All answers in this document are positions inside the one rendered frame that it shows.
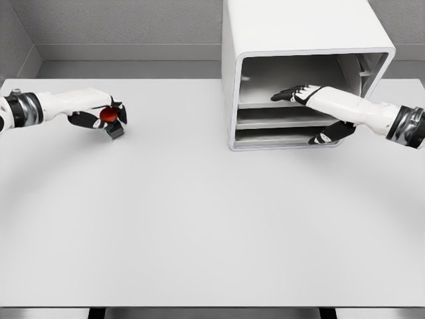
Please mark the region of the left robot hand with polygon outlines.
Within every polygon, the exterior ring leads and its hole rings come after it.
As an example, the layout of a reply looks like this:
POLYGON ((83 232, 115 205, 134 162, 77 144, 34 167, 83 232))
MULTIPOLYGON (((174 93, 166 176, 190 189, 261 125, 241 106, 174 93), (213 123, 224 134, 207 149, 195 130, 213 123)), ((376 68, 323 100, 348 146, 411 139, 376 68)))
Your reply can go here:
POLYGON ((68 121, 74 126, 105 129, 106 123, 100 119, 100 112, 107 107, 118 111, 118 119, 123 126, 128 122, 126 107, 122 101, 94 88, 70 91, 68 106, 71 109, 68 121))

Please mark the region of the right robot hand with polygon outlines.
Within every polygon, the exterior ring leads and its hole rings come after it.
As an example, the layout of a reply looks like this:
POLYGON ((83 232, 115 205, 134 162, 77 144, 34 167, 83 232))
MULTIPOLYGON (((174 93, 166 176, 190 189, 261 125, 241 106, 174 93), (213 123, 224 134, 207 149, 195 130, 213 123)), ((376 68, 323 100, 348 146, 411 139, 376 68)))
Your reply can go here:
POLYGON ((337 119, 335 123, 308 140, 307 143, 311 146, 331 144, 354 134, 361 118, 357 106, 362 99, 330 86, 311 84, 293 86, 275 93, 270 100, 297 102, 337 119))

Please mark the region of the red button load switch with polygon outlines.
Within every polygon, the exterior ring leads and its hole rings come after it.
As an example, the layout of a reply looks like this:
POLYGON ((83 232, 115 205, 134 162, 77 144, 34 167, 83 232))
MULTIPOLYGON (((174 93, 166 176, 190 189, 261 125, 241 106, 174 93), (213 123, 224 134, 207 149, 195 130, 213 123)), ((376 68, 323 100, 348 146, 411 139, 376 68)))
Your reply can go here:
POLYGON ((115 140, 124 135, 124 128, 118 119, 118 111, 107 107, 100 112, 100 119, 106 123, 105 130, 111 139, 115 140))

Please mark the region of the white tabletop storage cabinet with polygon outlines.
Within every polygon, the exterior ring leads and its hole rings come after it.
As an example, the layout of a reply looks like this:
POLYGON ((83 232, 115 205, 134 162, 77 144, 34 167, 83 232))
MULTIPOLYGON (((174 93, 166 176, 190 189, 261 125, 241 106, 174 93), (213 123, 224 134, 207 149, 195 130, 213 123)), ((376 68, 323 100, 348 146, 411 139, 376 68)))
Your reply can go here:
POLYGON ((313 84, 367 98, 395 54, 368 0, 224 0, 221 74, 230 148, 307 147, 334 119, 272 96, 313 84))

